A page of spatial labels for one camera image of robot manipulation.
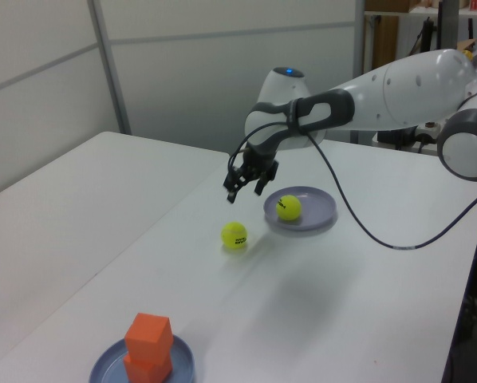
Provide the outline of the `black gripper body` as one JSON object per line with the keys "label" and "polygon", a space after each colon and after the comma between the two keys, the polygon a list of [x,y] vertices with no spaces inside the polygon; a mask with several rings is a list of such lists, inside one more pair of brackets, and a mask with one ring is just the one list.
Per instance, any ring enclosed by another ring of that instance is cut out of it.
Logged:
{"label": "black gripper body", "polygon": [[243,179],[274,179],[278,170],[275,159],[276,152],[260,153],[254,149],[245,149],[242,154],[243,163],[239,174]]}

